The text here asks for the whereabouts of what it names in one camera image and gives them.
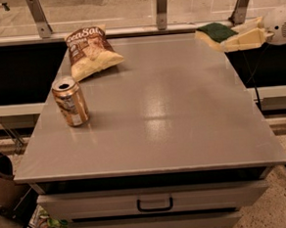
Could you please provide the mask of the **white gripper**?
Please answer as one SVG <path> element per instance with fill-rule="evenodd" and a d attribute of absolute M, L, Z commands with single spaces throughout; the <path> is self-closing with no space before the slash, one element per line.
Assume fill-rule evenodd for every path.
<path fill-rule="evenodd" d="M 240 23 L 225 34 L 224 52 L 260 48 L 265 42 L 278 46 L 286 44 L 286 4 L 268 12 L 264 18 Z"/>

